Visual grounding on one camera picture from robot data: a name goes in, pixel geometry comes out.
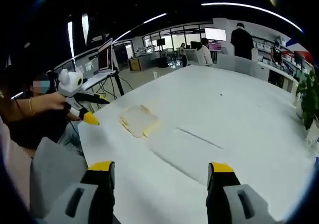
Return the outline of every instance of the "laptop screen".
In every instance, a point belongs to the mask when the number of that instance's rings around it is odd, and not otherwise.
[[[112,39],[105,42],[98,49],[99,70],[113,70],[112,62]]]

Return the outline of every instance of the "black top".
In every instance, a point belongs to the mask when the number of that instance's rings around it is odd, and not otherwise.
[[[240,28],[233,30],[230,43],[235,47],[235,56],[251,60],[251,49],[254,48],[254,43],[247,31]]]
[[[68,123],[65,110],[50,110],[23,120],[9,122],[11,139],[18,145],[36,149],[43,137],[57,142]]]
[[[275,62],[281,64],[281,51],[277,51],[274,47],[272,47],[271,50],[273,51],[273,57]]]

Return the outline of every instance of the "chair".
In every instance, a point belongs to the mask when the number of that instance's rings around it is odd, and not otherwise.
[[[200,62],[199,62],[199,58],[198,58],[196,49],[185,49],[185,55],[187,57],[187,64],[188,65],[197,65],[197,66],[203,65],[203,64],[200,64]]]
[[[71,184],[79,183],[86,170],[84,157],[44,137],[31,164],[31,214],[44,218],[55,199]]]

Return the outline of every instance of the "gold bracelet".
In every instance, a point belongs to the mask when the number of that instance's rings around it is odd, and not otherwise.
[[[31,99],[32,99],[32,97],[29,99],[29,109],[30,109],[30,111],[31,111],[32,114],[35,114],[35,112],[34,112],[33,109],[32,109]]]

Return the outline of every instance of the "white table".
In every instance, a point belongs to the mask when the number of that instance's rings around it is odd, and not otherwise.
[[[232,71],[182,68],[97,111],[100,126],[82,122],[84,155],[88,166],[115,161],[114,214],[123,224],[207,223],[211,161],[234,168],[239,181],[258,192],[281,220],[299,202],[314,163],[290,95]],[[149,138],[134,138],[118,122],[125,108],[140,104],[161,120]]]
[[[283,89],[285,91],[288,91],[289,93],[293,93],[293,90],[297,88],[299,82],[296,81],[296,79],[293,78],[291,75],[288,75],[286,72],[279,70],[276,67],[273,67],[271,65],[265,64],[261,61],[258,62],[258,64],[261,67],[268,69],[268,71],[271,70],[271,71],[274,71],[274,72],[282,75],[284,77]]]

